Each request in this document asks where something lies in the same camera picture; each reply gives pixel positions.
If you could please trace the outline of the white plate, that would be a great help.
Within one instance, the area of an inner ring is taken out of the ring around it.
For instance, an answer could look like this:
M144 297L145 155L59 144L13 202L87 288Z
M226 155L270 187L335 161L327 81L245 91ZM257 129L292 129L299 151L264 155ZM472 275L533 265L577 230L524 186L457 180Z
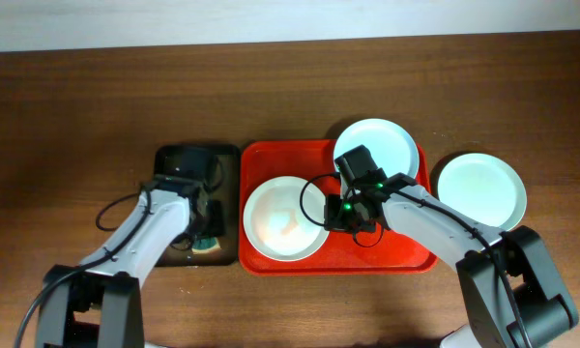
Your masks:
M269 259L296 262L326 242L325 194L307 180L272 178L258 186L243 209L243 228L252 247Z

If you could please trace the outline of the pale green plate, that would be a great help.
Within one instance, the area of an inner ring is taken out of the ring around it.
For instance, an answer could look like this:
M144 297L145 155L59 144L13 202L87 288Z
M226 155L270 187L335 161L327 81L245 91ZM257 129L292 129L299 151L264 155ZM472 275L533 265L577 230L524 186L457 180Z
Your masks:
M439 200L489 226L513 229L526 213L526 188L506 162L483 153L451 159L437 181Z

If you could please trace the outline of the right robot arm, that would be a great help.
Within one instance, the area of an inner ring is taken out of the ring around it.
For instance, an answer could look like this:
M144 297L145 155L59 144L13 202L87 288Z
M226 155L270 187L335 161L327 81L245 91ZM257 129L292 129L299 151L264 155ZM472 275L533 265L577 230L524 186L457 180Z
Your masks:
M577 307L538 233L466 217L404 174L337 174L347 193L331 196L330 228L357 231L377 222L428 249L457 274L467 324L442 347L545 347L579 322Z

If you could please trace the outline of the green yellow sponge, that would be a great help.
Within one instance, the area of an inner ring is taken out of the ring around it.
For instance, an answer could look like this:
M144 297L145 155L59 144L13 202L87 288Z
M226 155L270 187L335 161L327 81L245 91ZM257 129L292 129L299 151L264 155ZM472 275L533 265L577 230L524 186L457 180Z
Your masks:
M218 238L216 237L199 239L191 246L191 250L194 254L211 253L218 249L220 249L220 246Z

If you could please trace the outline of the light blue plate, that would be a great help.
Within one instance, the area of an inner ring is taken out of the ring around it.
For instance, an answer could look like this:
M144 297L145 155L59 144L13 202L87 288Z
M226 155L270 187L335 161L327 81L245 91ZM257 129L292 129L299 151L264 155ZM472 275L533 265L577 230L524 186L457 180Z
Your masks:
M335 142L333 160L363 145L388 177L404 173L415 178L420 154L413 137L398 124L383 119L365 119L346 128Z

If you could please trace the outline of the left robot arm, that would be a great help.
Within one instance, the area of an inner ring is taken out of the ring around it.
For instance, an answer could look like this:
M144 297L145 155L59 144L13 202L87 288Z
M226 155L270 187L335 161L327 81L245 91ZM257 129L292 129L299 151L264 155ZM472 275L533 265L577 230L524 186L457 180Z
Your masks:
M158 175L127 219L75 267L56 265L29 308L38 347L145 347L141 288L166 249L194 244L215 225L215 187Z

